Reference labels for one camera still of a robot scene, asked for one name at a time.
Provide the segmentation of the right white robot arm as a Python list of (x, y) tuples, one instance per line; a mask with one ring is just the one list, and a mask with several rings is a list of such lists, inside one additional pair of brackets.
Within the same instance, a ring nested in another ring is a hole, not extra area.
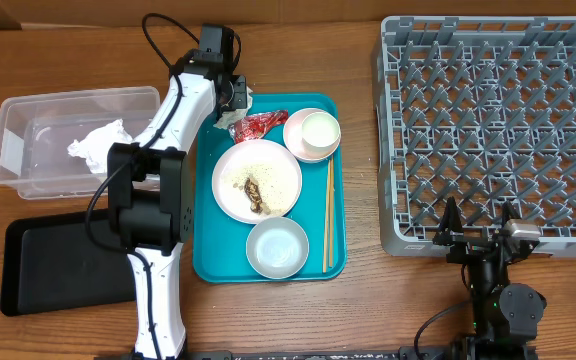
[(509, 280), (508, 267), (527, 259), (540, 244), (538, 226), (522, 220), (510, 202), (502, 205), (502, 227), (487, 236), (468, 236), (454, 198), (447, 200), (432, 243), (448, 249), (446, 261), (461, 266), (470, 299), (435, 315), (437, 320), (472, 307), (472, 334), (456, 338), (445, 359), (536, 359), (528, 345), (537, 337), (546, 298), (534, 288)]

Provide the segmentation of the red foil snack wrapper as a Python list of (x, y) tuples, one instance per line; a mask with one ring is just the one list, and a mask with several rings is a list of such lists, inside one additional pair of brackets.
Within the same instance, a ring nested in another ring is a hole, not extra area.
[(265, 137), (274, 127), (283, 125), (289, 118), (287, 110), (245, 116), (228, 127), (235, 144)]

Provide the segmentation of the white paper cup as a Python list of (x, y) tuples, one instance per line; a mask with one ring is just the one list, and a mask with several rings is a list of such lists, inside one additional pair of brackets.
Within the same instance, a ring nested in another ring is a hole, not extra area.
[(305, 117), (301, 125), (304, 148), (323, 156), (331, 153), (341, 138), (341, 129), (337, 119), (327, 112), (315, 112)]

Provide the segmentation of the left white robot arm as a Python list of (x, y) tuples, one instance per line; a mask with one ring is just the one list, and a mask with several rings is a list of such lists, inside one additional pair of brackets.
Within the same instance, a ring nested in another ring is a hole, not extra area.
[(241, 53), (235, 31), (205, 24), (194, 40), (196, 47), (166, 64), (168, 93), (147, 128), (134, 143), (115, 143), (108, 152), (109, 223), (135, 283), (132, 359), (183, 355), (180, 259), (194, 206), (185, 159), (205, 120), (247, 105), (245, 79), (234, 72)]

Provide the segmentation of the white napkin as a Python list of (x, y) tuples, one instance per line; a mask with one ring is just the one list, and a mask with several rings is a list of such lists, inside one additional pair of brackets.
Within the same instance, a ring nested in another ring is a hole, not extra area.
[(82, 141), (74, 140), (68, 147), (70, 157), (85, 160), (92, 174), (107, 171), (107, 154), (114, 143), (130, 144), (133, 137), (125, 130), (122, 119), (92, 130)]

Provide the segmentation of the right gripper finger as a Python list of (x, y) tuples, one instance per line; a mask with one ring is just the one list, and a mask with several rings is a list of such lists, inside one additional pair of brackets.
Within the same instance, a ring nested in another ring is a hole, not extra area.
[(463, 235), (463, 227), (460, 217), (460, 209), (454, 197), (449, 197), (446, 202), (444, 214), (439, 222), (438, 236)]
[(519, 213), (510, 201), (506, 201), (502, 205), (501, 224), (505, 225), (509, 220), (517, 220)]

